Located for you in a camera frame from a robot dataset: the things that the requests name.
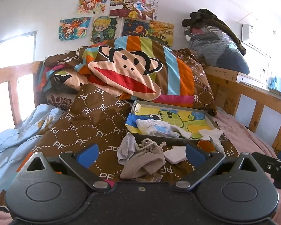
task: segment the wooden railing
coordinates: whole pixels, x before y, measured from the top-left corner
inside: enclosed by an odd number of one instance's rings
[[[264,106],[281,114],[281,96],[256,86],[237,83],[237,78],[242,74],[211,66],[204,67],[204,71],[210,83],[216,105],[228,114],[235,116],[241,95],[245,95],[256,101],[254,112],[248,126],[248,129],[252,132],[255,132],[257,129]],[[273,143],[274,148],[278,144],[279,135],[281,135],[281,126]]]
[[[41,61],[37,61],[29,64],[0,68],[0,84],[4,82],[7,82],[8,84],[10,106],[13,115],[13,122],[15,125],[22,121],[17,93],[17,80],[24,75],[31,73],[35,74],[40,63]]]

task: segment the window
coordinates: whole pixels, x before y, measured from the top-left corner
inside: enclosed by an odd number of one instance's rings
[[[270,58],[249,46],[246,47],[246,50],[244,59],[250,69],[249,76],[263,83],[269,83],[271,77]]]
[[[0,42],[0,68],[34,61],[36,31]],[[34,110],[32,74],[18,78],[20,114],[26,119]],[[0,132],[14,128],[7,82],[0,84]]]

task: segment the gray cloth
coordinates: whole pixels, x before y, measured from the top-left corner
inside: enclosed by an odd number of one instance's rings
[[[118,149],[117,156],[119,164],[125,166],[126,162],[131,156],[136,153],[138,145],[135,141],[133,134],[127,133],[123,138],[121,145]]]
[[[142,146],[144,147],[138,148],[139,152],[127,161],[120,178],[135,179],[147,174],[152,175],[165,164],[163,150],[156,142],[145,139]]]

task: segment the white cloth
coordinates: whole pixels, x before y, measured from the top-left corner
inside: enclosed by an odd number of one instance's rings
[[[171,150],[165,151],[163,154],[165,159],[171,164],[177,164],[187,160],[185,146],[174,145]]]
[[[168,122],[161,120],[141,120],[137,119],[136,125],[142,134],[160,136],[160,137],[172,137],[179,138],[182,137],[189,139],[191,137],[191,132],[186,132],[182,128],[176,125],[171,125]]]
[[[200,135],[202,135],[202,140],[210,140],[212,138],[214,147],[218,152],[221,152],[225,155],[225,150],[224,147],[222,146],[222,143],[220,142],[220,137],[224,133],[223,130],[221,129],[213,129],[213,130],[208,130],[208,129],[202,129],[199,130]]]
[[[118,162],[121,165],[126,164],[126,162],[136,153],[138,145],[135,141],[133,134],[127,133],[122,140],[122,143],[118,149],[117,156]]]

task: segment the white wall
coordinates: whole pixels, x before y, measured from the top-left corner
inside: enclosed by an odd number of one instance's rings
[[[0,0],[0,41],[37,31],[36,60],[89,45],[90,33],[86,38],[78,40],[58,39],[59,21],[79,17],[76,14],[77,3],[78,0]],[[273,74],[281,77],[281,0],[159,0],[158,20],[175,25],[174,49],[187,47],[181,22],[200,8],[209,9],[216,14],[230,26],[238,38],[241,38],[241,25],[244,23],[262,24],[276,31]],[[263,125],[261,127],[262,131],[259,132],[264,133],[266,129]]]

